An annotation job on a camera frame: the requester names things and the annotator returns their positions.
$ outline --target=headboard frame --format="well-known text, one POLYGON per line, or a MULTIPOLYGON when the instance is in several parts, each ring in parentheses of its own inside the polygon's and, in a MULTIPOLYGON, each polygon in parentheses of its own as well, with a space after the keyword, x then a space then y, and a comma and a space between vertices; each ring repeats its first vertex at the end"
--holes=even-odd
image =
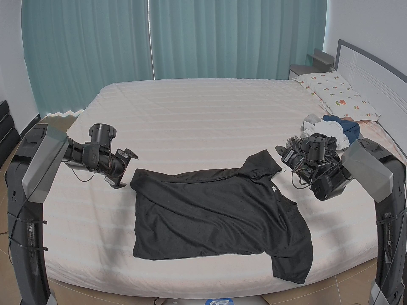
POLYGON ((378 123, 407 153, 407 76, 383 60, 338 41, 337 70, 381 114, 378 123))

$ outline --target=mattress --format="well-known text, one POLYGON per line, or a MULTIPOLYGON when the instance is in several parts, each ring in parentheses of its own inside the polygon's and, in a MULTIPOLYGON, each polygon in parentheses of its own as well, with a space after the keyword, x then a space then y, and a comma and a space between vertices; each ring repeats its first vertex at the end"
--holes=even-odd
MULTIPOLYGON (((263 149, 284 167, 274 147, 299 135, 310 113, 323 116, 325 111, 318 98, 292 80, 139 81, 103 88, 68 135, 89 141, 94 123, 113 125, 112 150, 129 148, 140 157, 122 179, 129 184, 136 168, 171 175, 235 168, 263 149)), ((361 123, 361 131, 397 153, 378 124, 361 123)), ((77 174, 81 179, 92 175, 77 174)), ((296 190, 287 168, 273 182, 298 203, 312 234, 314 257, 306 284, 376 257, 374 202, 357 181, 323 202, 309 189, 296 190)), ((44 203, 48 277, 104 292, 170 298, 242 297, 299 286, 273 277, 266 253, 134 258, 135 198, 129 185, 114 190, 101 175, 83 183, 62 164, 44 203)))

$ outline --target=pillow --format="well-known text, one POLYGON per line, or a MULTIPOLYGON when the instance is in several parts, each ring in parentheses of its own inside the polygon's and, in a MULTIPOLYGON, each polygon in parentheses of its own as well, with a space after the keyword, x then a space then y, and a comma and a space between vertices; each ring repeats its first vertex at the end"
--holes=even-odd
POLYGON ((319 97, 330 115, 354 121, 377 121, 380 114, 336 71, 302 74, 297 81, 311 95, 319 97))

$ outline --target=navy blue garment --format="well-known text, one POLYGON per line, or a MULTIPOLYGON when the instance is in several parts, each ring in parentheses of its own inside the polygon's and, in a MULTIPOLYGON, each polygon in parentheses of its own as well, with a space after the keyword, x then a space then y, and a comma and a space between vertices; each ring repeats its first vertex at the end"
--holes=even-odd
POLYGON ((324 115, 322 118, 324 121, 335 121, 338 122, 343 128, 343 134, 348 137, 349 145, 353 143, 356 139, 359 139, 360 126, 359 123, 348 121, 345 119, 340 119, 335 115, 324 115))
POLYGON ((178 175, 136 169, 134 257, 266 252, 274 277, 304 283, 313 261, 311 233, 297 203, 271 181, 280 171, 267 150, 241 168, 178 175))

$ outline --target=curtain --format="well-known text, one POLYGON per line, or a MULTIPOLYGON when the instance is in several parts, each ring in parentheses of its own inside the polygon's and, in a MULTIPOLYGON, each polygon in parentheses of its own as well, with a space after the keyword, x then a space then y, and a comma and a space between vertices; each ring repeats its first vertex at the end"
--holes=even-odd
POLYGON ((287 79, 322 49, 326 0, 150 0, 156 79, 287 79))
POLYGON ((23 0, 24 56, 43 116, 104 86, 153 78, 147 0, 23 0))

